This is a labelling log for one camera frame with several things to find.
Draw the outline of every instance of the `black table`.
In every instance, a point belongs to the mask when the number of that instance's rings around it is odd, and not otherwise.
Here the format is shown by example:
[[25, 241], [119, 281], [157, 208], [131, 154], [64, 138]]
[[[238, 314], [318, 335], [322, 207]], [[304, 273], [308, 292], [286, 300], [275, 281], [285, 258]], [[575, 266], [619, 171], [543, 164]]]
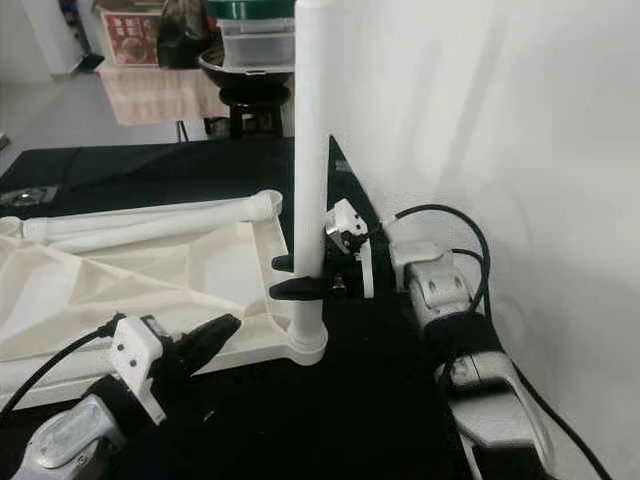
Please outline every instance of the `black table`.
[[[373, 223], [375, 212], [335, 143], [331, 156], [329, 203], [347, 197]], [[281, 223], [293, 248], [291, 141], [27, 151], [0, 179], [2, 191], [51, 184], [60, 185], [51, 204], [2, 215], [58, 216], [273, 188], [284, 195]], [[388, 269], [377, 279], [376, 299], [325, 302], [329, 344], [317, 365], [277, 360], [195, 378], [192, 394], [171, 407], [160, 429], [141, 432], [114, 458], [109, 478], [466, 478], [410, 309], [391, 293], [390, 279]], [[17, 467], [35, 428], [64, 408], [13, 414], [0, 431], [0, 478]]]

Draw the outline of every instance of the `stool seat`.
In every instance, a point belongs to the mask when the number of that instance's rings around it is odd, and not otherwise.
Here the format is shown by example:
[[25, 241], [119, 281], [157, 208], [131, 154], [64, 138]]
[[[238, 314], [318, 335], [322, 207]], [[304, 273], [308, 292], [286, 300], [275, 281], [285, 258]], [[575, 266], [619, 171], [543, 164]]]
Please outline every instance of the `stool seat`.
[[[220, 90], [220, 101], [230, 110], [231, 138], [241, 138], [248, 133], [269, 133], [282, 138], [282, 114], [280, 107], [290, 98], [287, 87], [278, 85], [265, 88], [224, 88]], [[256, 118], [256, 129], [249, 132], [244, 128], [243, 115], [252, 114]], [[268, 123], [269, 128], [261, 128]]]

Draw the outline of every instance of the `grey floor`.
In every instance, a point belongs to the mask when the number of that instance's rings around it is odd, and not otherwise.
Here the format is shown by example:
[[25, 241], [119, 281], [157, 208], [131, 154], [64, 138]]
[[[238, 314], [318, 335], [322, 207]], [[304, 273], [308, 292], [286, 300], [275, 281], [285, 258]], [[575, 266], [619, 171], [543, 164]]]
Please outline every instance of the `grey floor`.
[[[173, 143], [174, 123], [118, 125], [95, 75], [78, 74], [62, 84], [3, 86], [0, 130], [10, 143], [0, 151], [0, 175], [24, 150], [95, 145]], [[185, 122], [190, 140], [205, 140], [202, 121]]]

